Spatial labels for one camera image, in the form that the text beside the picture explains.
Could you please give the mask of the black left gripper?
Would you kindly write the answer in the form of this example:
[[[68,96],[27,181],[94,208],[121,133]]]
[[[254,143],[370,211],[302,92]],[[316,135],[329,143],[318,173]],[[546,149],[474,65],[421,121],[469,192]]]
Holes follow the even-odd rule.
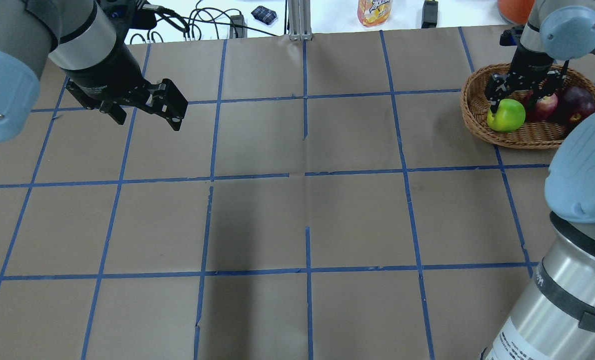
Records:
[[[98,110],[120,126],[127,117],[123,106],[129,106],[160,116],[178,132],[188,109],[187,99],[171,79],[162,79],[155,84],[140,77],[133,82],[126,80],[92,88],[82,87],[70,79],[65,88],[82,107]]]

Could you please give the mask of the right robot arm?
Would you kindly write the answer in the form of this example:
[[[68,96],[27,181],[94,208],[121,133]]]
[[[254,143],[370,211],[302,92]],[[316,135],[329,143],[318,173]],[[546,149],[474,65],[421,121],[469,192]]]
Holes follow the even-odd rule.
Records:
[[[515,40],[508,74],[483,91],[496,114],[514,92],[551,91],[554,60],[595,55],[595,0],[536,0]],[[549,166],[545,199],[556,240],[485,347],[481,360],[595,358],[595,112],[570,132]]]

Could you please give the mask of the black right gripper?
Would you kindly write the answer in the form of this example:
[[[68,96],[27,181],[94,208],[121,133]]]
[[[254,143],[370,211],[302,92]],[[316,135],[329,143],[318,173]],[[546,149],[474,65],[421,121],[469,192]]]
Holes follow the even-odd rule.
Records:
[[[567,60],[561,60],[559,70],[553,68],[554,62],[544,52],[515,50],[508,72],[489,76],[484,89],[489,112],[496,115],[503,99],[521,91],[528,91],[528,113],[552,112],[553,94],[563,86],[568,70]]]

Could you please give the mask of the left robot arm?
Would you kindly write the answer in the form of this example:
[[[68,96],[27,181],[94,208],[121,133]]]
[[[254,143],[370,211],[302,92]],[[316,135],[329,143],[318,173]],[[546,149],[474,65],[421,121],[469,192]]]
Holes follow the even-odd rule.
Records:
[[[123,125],[134,107],[177,132],[187,99],[171,79],[146,80],[125,43],[129,29],[154,28],[155,15],[176,12],[147,0],[0,0],[0,142],[24,129],[48,60],[85,109]]]

